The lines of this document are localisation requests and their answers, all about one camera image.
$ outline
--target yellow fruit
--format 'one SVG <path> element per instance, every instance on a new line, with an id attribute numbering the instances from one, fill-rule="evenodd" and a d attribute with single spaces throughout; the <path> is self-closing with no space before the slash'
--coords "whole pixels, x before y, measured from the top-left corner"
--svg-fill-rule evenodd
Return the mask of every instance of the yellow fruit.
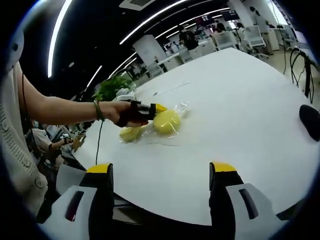
<path id="1" fill-rule="evenodd" d="M 141 126 L 125 127 L 124 129 L 121 130 L 119 136 L 126 143 L 133 142 L 140 136 L 141 130 L 142 130 Z"/>
<path id="2" fill-rule="evenodd" d="M 171 134 L 180 126 L 180 117 L 174 110 L 166 110 L 154 118 L 153 126 L 157 133 Z"/>

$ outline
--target green plant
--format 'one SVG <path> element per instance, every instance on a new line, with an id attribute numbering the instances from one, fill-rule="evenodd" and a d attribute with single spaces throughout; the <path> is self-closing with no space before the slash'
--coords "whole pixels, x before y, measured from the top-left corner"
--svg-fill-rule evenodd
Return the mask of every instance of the green plant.
<path id="1" fill-rule="evenodd" d="M 121 76 L 114 76 L 101 83 L 100 89 L 93 97 L 97 101 L 112 101 L 120 89 L 130 89 L 131 80 Z"/>

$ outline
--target hand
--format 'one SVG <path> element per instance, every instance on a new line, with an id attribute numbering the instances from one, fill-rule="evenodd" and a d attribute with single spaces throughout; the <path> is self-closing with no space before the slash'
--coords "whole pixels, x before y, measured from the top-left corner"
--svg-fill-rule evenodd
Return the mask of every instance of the hand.
<path id="1" fill-rule="evenodd" d="M 114 124 L 117 124 L 119 121 L 120 113 L 128 110 L 131 107 L 131 103 L 127 101 L 104 101 L 100 102 L 99 105 L 103 116 L 112 121 Z M 129 120 L 127 127 L 140 127 L 147 124 L 148 121 L 146 120 Z"/>
<path id="2" fill-rule="evenodd" d="M 72 139 L 72 138 L 66 138 L 65 140 L 64 140 L 64 142 L 65 142 L 65 144 L 72 144 L 73 142 L 74 142 L 74 140 Z"/>

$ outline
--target human arm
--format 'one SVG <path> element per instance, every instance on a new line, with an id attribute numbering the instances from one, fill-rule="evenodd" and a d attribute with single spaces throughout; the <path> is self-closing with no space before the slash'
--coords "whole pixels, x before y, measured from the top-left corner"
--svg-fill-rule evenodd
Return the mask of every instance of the human arm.
<path id="1" fill-rule="evenodd" d="M 71 138 L 65 138 L 65 139 L 62 139 L 62 140 L 57 141 L 55 143 L 52 143 L 49 146 L 49 150 L 50 151 L 55 151 L 55 150 L 59 149 L 61 146 L 65 145 L 65 144 L 71 144 L 71 143 L 72 143 L 72 139 Z"/>
<path id="2" fill-rule="evenodd" d="M 23 76 L 20 65 L 17 64 L 16 67 L 18 68 L 19 106 L 23 112 L 28 113 L 31 119 L 49 125 L 71 125 L 97 119 L 93 102 L 75 102 L 58 97 L 44 96 Z M 100 102 L 99 106 L 106 119 L 117 123 L 120 113 L 129 109 L 131 105 L 124 101 L 105 101 Z M 136 127 L 141 124 L 146 124 L 146 122 L 130 123 L 129 126 Z"/>

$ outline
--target ceiling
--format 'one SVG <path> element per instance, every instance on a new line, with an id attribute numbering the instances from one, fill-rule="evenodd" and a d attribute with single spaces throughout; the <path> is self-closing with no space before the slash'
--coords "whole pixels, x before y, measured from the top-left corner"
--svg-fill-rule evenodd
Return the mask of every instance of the ceiling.
<path id="1" fill-rule="evenodd" d="M 144 20 L 177 1 L 156 0 L 143 10 L 135 11 L 120 8 L 122 0 L 73 0 L 59 29 L 52 77 L 48 78 L 50 42 L 64 4 L 64 0 L 52 0 L 48 9 L 38 15 L 24 32 L 25 44 L 20 60 L 22 70 L 43 94 L 70 99 L 86 88 L 99 66 L 103 67 L 90 86 L 93 88 L 97 83 L 107 79 L 134 53 L 133 43 L 144 34 L 156 37 L 190 18 L 227 7 L 228 0 L 187 0 L 163 12 L 122 45 L 119 44 Z M 165 38 L 166 34 L 158 41 L 164 41 Z"/>

